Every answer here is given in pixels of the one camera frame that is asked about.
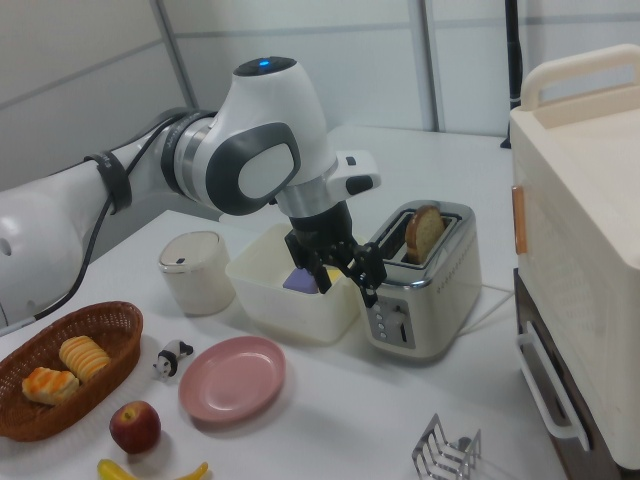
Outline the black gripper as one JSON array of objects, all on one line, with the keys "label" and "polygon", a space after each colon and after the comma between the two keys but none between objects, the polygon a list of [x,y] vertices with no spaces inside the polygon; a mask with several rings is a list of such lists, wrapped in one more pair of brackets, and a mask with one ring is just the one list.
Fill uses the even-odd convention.
[{"label": "black gripper", "polygon": [[373,242],[360,245],[352,232],[348,205],[340,201],[330,209],[310,217],[291,218],[291,232],[285,243],[297,268],[305,269],[325,294],[331,288],[328,272],[315,250],[337,246],[332,251],[332,265],[359,289],[364,306],[378,301],[377,289],[387,277],[379,246]]}]

